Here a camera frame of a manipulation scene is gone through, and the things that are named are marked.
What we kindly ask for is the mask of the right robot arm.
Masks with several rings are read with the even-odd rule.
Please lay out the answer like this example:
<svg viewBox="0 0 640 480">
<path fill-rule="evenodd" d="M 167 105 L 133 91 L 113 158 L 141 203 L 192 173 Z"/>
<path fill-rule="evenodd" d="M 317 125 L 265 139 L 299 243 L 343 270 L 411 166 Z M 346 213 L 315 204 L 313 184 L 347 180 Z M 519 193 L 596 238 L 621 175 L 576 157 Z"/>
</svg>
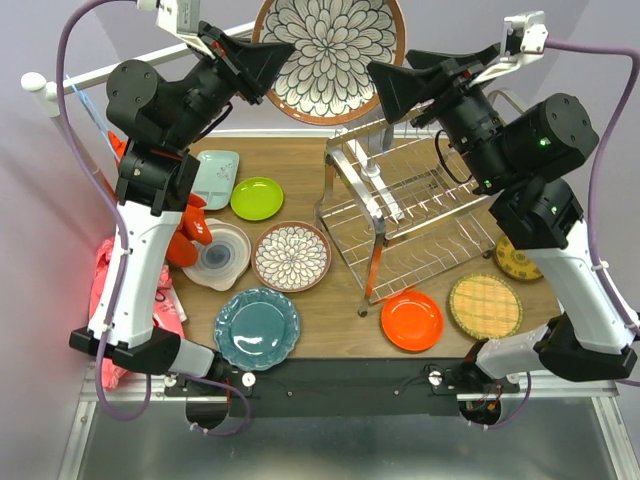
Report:
<svg viewBox="0 0 640 480">
<path fill-rule="evenodd" d="M 639 317 L 595 260 L 583 209 L 564 175 L 602 145 L 580 101 L 557 93 L 504 123 L 483 87 L 508 69 L 498 45 L 470 54 L 412 50 L 407 65 L 369 63 L 384 116 L 420 106 L 437 122 L 512 245 L 539 268 L 562 313 L 545 325 L 474 344 L 454 376 L 480 392 L 513 373 L 548 370 L 573 382 L 623 380 L 633 371 Z"/>
</svg>

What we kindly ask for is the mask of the lime green plate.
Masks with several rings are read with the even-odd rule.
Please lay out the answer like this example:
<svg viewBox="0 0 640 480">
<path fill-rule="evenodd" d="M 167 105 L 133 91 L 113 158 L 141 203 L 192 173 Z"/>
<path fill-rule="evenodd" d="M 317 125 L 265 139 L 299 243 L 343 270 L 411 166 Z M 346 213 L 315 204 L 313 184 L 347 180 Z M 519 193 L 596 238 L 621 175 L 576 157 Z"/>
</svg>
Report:
<svg viewBox="0 0 640 480">
<path fill-rule="evenodd" d="M 281 186 L 269 177 L 251 177 L 233 190 L 230 205 L 233 212 L 247 221 L 262 221 L 274 216 L 284 203 Z"/>
</svg>

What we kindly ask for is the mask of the large floral plate brown rim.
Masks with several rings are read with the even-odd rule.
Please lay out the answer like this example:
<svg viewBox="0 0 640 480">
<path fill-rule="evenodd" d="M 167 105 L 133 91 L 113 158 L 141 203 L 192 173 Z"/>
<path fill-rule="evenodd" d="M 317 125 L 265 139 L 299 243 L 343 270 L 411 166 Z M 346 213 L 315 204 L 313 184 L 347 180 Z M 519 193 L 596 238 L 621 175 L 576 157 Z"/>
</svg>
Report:
<svg viewBox="0 0 640 480">
<path fill-rule="evenodd" d="M 402 64 L 406 27 L 396 1 L 265 1 L 252 41 L 294 46 L 268 92 L 272 104 L 294 120 L 334 126 L 379 104 L 367 65 Z"/>
</svg>

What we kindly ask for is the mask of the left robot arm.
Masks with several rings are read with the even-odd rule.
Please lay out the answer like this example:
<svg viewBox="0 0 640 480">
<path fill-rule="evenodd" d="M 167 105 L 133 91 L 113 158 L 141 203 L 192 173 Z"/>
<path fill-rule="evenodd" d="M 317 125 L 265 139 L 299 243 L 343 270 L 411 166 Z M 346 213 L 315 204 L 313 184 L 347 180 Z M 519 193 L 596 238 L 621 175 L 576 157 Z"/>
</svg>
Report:
<svg viewBox="0 0 640 480">
<path fill-rule="evenodd" d="M 116 238 L 94 315 L 71 332 L 69 345 L 131 372 L 185 375 L 209 395 L 221 385 L 220 354 L 152 320 L 165 255 L 200 165 L 189 148 L 233 96 L 261 103 L 295 47 L 237 40 L 206 22 L 198 37 L 198 62 L 179 81 L 138 59 L 108 77 L 106 116 L 128 138 L 115 188 Z"/>
</svg>

